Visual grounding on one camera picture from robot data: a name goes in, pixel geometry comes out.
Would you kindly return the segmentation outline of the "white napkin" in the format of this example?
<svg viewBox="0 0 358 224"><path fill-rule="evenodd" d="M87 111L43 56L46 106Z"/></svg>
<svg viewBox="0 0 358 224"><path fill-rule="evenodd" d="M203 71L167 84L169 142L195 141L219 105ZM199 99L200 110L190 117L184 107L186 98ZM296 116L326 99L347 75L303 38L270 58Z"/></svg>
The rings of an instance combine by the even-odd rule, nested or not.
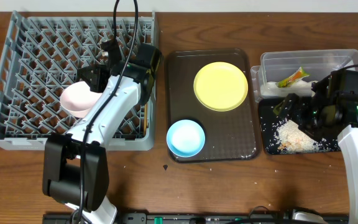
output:
<svg viewBox="0 0 358 224"><path fill-rule="evenodd" d="M279 88L276 82L267 82L260 86L260 94L263 98L286 97L290 93L295 93L298 96L313 96L314 93L311 90L312 83L315 83L315 81L305 82L300 80L292 86Z"/></svg>

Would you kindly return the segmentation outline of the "white pink bowl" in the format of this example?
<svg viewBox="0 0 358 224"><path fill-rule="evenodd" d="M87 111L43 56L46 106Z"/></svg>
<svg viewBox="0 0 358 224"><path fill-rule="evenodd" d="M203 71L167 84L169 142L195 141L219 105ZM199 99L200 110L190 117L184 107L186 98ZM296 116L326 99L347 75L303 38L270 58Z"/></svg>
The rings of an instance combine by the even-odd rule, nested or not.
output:
<svg viewBox="0 0 358 224"><path fill-rule="evenodd" d="M95 93L84 81L76 82L62 92L60 105L70 115L84 118L102 93Z"/></svg>

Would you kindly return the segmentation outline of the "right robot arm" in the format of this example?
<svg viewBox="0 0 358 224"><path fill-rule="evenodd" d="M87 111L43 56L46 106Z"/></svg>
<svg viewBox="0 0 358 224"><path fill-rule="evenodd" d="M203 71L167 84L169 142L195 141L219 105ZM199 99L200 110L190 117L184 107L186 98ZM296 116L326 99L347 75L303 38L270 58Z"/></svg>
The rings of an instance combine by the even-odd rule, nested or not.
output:
<svg viewBox="0 0 358 224"><path fill-rule="evenodd" d="M346 167L349 223L358 223L358 72L353 65L344 67L313 83L311 89L310 101L290 93L273 112L295 122L315 141L337 137Z"/></svg>

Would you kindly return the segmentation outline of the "wooden chopstick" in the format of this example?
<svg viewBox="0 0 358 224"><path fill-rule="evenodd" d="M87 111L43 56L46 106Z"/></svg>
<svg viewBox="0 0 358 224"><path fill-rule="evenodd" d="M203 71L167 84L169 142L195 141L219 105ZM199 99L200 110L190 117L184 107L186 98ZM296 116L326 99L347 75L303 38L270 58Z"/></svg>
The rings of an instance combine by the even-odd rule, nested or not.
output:
<svg viewBox="0 0 358 224"><path fill-rule="evenodd" d="M148 105L144 106L144 121L143 121L143 134L147 134L147 115L148 115Z"/></svg>

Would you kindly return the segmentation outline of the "green orange snack wrapper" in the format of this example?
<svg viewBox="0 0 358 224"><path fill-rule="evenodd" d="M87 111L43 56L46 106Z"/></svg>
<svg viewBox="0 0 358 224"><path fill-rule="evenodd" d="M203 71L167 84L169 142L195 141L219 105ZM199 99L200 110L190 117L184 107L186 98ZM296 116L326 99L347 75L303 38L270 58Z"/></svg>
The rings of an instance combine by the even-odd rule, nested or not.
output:
<svg viewBox="0 0 358 224"><path fill-rule="evenodd" d="M308 77L309 73L305 72L303 67L300 67L296 72L294 72L289 77L283 79L282 81L279 81L276 83L276 86L278 88L288 88L295 84L296 82L302 80L305 77Z"/></svg>

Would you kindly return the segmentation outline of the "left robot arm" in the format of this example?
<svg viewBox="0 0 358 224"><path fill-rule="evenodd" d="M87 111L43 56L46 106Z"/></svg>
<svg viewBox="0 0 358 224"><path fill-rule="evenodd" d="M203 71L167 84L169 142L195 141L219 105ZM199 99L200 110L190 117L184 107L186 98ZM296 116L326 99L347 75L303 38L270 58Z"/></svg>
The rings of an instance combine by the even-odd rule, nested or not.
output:
<svg viewBox="0 0 358 224"><path fill-rule="evenodd" d="M162 59L161 51L149 44L141 44L125 62L119 60L117 44L102 46L108 63L77 71L100 98L66 134L52 134L45 143L42 191L72 208L68 223L114 222L117 210L106 196L106 149L126 114L149 101Z"/></svg>

